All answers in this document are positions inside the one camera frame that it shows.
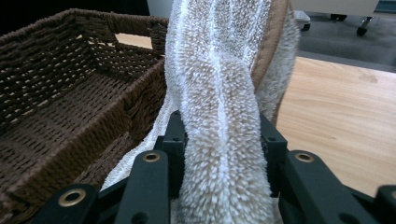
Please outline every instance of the gray floor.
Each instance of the gray floor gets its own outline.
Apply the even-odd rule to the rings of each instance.
[[[374,18],[364,36],[356,30],[364,17],[330,20],[330,14],[306,12],[311,28],[302,32],[299,55],[396,73],[396,19]]]

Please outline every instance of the gray fluffy towel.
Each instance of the gray fluffy towel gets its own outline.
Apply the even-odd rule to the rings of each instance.
[[[172,223],[275,223],[259,114],[275,117],[294,65],[299,31],[288,4],[175,0],[163,108],[153,130],[125,155],[103,189],[129,174],[135,155],[152,149],[170,113],[179,109],[190,140]]]

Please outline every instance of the screw hole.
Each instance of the screw hole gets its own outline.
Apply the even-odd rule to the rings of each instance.
[[[79,197],[79,195],[80,194],[78,192],[74,192],[74,193],[71,193],[71,194],[67,195],[65,199],[68,202],[71,202],[71,201],[74,201],[75,199],[77,199]]]
[[[308,154],[305,153],[297,153],[295,155],[296,159],[299,161],[304,161],[304,162],[312,162],[314,161],[314,158]]]
[[[346,224],[360,224],[360,222],[350,214],[341,213],[339,217],[341,221],[343,221]]]
[[[158,153],[149,153],[143,157],[144,161],[153,162],[160,159],[160,154]]]
[[[136,213],[132,217],[132,224],[146,224],[149,221],[149,216],[146,213]]]
[[[59,198],[58,204],[62,207],[69,207],[80,203],[87,193],[84,189],[70,189]]]

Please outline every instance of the white cabinet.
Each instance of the white cabinet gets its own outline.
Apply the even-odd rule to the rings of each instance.
[[[290,0],[294,10],[372,16],[378,0]]]

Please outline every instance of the brown fabric strap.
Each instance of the brown fabric strap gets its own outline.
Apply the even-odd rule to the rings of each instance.
[[[289,4],[289,0],[272,0],[271,2],[271,8],[265,26],[265,34],[251,72],[255,91],[262,83],[265,73],[275,55],[282,35]]]

